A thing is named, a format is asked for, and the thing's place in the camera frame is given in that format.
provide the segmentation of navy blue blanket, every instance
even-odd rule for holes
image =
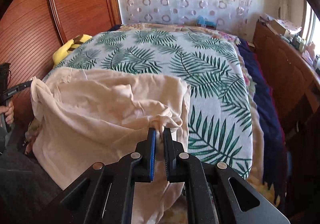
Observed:
[[[280,205],[284,205],[285,182],[287,177],[287,155],[284,134],[280,126],[276,108],[272,98],[272,88],[263,78],[256,54],[251,52],[245,40],[240,39],[239,52],[244,59],[245,67],[257,84],[253,100],[257,104],[260,126],[264,137],[264,171],[263,181],[268,187],[273,184],[275,198],[280,196]]]

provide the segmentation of wooden headboard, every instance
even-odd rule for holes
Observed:
[[[52,54],[79,34],[95,35],[120,24],[117,0],[13,0],[0,20],[0,64],[9,62],[8,87],[53,67]],[[30,92],[13,99],[15,122],[33,118]]]

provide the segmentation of dresser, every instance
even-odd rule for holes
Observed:
[[[289,132],[297,121],[305,122],[320,106],[320,77],[299,51],[257,22],[254,52],[263,76],[273,89],[281,126]]]

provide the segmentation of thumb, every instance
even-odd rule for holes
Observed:
[[[8,111],[8,107],[5,107],[5,106],[0,106],[0,114],[2,113],[6,113]]]

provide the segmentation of leaf print bed sheet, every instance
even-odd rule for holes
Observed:
[[[191,85],[188,152],[206,163],[226,162],[248,177],[250,106],[238,56],[228,41],[197,32],[104,32],[75,49],[61,66],[182,78]]]

